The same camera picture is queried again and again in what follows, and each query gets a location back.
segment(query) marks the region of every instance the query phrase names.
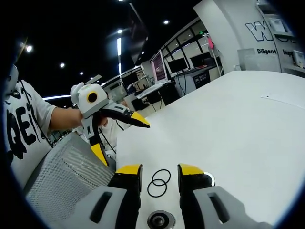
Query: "white t-shirt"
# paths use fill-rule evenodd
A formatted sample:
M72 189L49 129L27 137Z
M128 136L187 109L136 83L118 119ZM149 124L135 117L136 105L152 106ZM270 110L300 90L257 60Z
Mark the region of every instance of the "white t-shirt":
M22 82L25 91L21 82L18 82L13 95L5 98L3 120L6 124L4 137L7 158L21 188L24 188L36 166L51 150L33 116L46 136L56 106L44 101L30 84Z
M130 124L126 124L118 120L117 122L124 130L126 130L130 126ZM118 134L119 132L123 131L118 126L118 124L116 123L116 120L113 120L112 118L108 118L108 124L106 126L101 127L102 133L105 135L105 137L107 138L110 145L114 148L114 150L116 149ZM105 146L105 150L106 151L112 150L102 134L100 134L100 138L102 140L103 145Z

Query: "pink object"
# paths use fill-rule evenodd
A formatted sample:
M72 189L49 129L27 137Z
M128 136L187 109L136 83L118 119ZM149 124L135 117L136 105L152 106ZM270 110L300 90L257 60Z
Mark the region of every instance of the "pink object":
M209 43L209 47L210 47L211 49L213 49L213 48L214 48L214 44L213 44L213 42L212 42L212 40L211 40L210 37L208 37L208 43Z

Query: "person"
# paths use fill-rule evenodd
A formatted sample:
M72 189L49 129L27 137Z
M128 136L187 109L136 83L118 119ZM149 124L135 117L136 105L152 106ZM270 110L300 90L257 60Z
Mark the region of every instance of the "person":
M12 171L24 188L39 162L51 150L47 133L81 126L78 109L62 109L44 101L24 80L17 82L18 69L13 65L4 91L4 139ZM107 123L101 117L100 125Z

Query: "window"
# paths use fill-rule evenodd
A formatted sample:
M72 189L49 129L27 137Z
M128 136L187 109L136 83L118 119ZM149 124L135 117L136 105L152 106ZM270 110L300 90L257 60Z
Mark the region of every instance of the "window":
M171 69L168 66L168 62L171 62L171 61L173 61L173 60L172 60L172 58L170 56L164 58L164 64L165 64L165 66L166 66L166 68L168 69L169 72L171 72Z
M198 40L198 42L204 53L209 51L208 39L206 38L206 35L204 37L200 38Z
M188 41L192 37L193 37L193 34L192 34L191 30L187 30L178 37L178 41L180 42L180 44L183 44L184 42Z
M186 55L186 58L190 64L190 67L193 68L193 63L191 61L191 58L194 56L197 56L199 54L201 54L201 51L199 49L199 46L197 44L197 42L193 42L190 44L187 44L186 46L183 47L183 51Z
M206 28L203 25L203 23L200 21L192 26L192 30L194 31L195 35L198 35L200 32L206 31Z
M173 40L167 47L170 50L170 52L173 51L178 47L178 41L176 41L176 39Z
M167 49L162 49L162 53L163 53L163 56L166 56L168 54Z
M174 58L175 60L178 60L178 59L180 59L180 58L184 58L181 49L178 49L177 51L175 51L175 52L172 54L172 56L173 56L173 58Z

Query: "black cable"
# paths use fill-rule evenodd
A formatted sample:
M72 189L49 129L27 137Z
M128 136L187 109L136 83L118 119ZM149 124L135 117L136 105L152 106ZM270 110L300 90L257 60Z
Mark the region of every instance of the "black cable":
M37 121L36 116L35 116L34 111L33 111L33 107L31 106L30 100L29 100L29 98L28 98L27 91L26 91L25 88L24 88L24 85L23 85L22 80L20 80L20 82L21 82L21 84L22 84L22 88L23 88L23 90L24 90L25 96L26 96L27 101L28 101L28 103L29 103L30 111L31 111L31 113L32 113L33 119L34 119L35 123L37 124L37 126L38 126L38 128L39 128L41 134L44 136L44 138L46 139L46 141L48 142L48 144L53 148L52 143L49 141L49 139L47 138L47 136L46 136L46 135L44 134L44 132L42 131L40 125L38 124L38 121Z
M182 92L184 93L184 95L185 95L185 92L183 91L183 88L181 87L181 84L180 84L179 76L178 76L178 84L179 84L179 86L180 86L181 91L182 91Z
M186 95L186 76L185 76L185 72L183 72L184 74L184 95Z
M163 181L163 182L164 182L163 185L165 185L165 190L164 190L164 192L163 192L161 195L153 196L153 195L150 194L150 192L149 192L149 186L150 186L154 181L156 181L156 180L159 180L159 181ZM149 183L149 185L147 186L147 193L148 193L148 195L150 195L151 197L154 197L154 198L158 198L158 197L163 196L163 195L166 193L166 191L167 191L167 184L166 184L165 181L162 180L162 179L155 179L155 180L152 180L152 181Z
M118 120L115 120L115 121L116 121L116 124L119 126L119 128L120 128L122 131L124 131L123 127L121 127L121 126L119 125Z
M110 148L113 150L113 152L116 154L116 151L113 149L113 147L110 145L110 143L108 142L107 138L105 137L105 135L103 134L102 130L100 129L101 134L103 135L103 137L105 138L106 142L108 143L108 145L110 146Z
M168 174L170 175L170 177L168 178L168 180L164 183L164 184L162 184L162 185L157 185L157 184L155 184L154 183L154 176L157 174L157 173L159 173L159 172L161 172L161 171L166 171L166 172L168 172ZM154 184L154 185L156 185L156 186L163 186L163 185L165 185L165 184L167 184L169 181L170 181L170 179L171 179L171 172L169 171L169 170L167 170L167 169L159 169L157 172L155 172L154 173L154 175L152 176L152 183Z

